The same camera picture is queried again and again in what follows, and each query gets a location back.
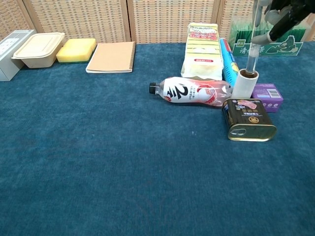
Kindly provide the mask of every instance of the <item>sponge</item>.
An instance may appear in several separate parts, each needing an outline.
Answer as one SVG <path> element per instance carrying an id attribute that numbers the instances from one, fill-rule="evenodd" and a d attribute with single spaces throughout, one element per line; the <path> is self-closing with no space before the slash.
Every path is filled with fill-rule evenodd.
<path id="1" fill-rule="evenodd" d="M 95 38 L 69 39 L 56 57 L 60 63 L 87 62 L 96 47 Z"/>

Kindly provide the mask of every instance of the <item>bottle cap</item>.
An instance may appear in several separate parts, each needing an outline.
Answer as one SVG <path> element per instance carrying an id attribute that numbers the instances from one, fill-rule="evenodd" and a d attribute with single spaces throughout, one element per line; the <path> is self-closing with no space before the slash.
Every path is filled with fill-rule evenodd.
<path id="1" fill-rule="evenodd" d="M 156 86 L 157 86 L 156 83 L 150 83 L 149 93 L 155 94 L 156 93 Z"/>

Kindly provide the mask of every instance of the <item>white box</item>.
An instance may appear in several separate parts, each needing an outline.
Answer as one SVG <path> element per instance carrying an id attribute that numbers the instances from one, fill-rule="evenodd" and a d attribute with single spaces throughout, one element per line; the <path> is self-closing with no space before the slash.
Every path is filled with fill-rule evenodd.
<path id="1" fill-rule="evenodd" d="M 15 30 L 0 42 L 0 81 L 12 80 L 23 67 L 24 63 L 12 56 L 35 33 L 34 29 Z"/>

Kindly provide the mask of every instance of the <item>notebook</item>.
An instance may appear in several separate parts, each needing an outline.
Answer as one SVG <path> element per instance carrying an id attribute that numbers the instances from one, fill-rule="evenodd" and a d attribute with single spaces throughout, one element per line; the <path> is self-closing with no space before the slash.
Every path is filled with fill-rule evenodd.
<path id="1" fill-rule="evenodd" d="M 86 72 L 132 72 L 135 47 L 135 42 L 98 43 Z"/>

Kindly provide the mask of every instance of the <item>blue cylinder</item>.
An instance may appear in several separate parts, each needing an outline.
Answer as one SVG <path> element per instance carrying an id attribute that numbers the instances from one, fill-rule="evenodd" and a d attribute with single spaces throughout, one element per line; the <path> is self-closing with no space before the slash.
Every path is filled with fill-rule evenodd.
<path id="1" fill-rule="evenodd" d="M 232 87 L 234 87 L 239 68 L 226 38 L 220 39 L 220 45 L 224 64 L 223 76 L 225 81 L 227 81 L 229 84 L 231 84 Z"/>

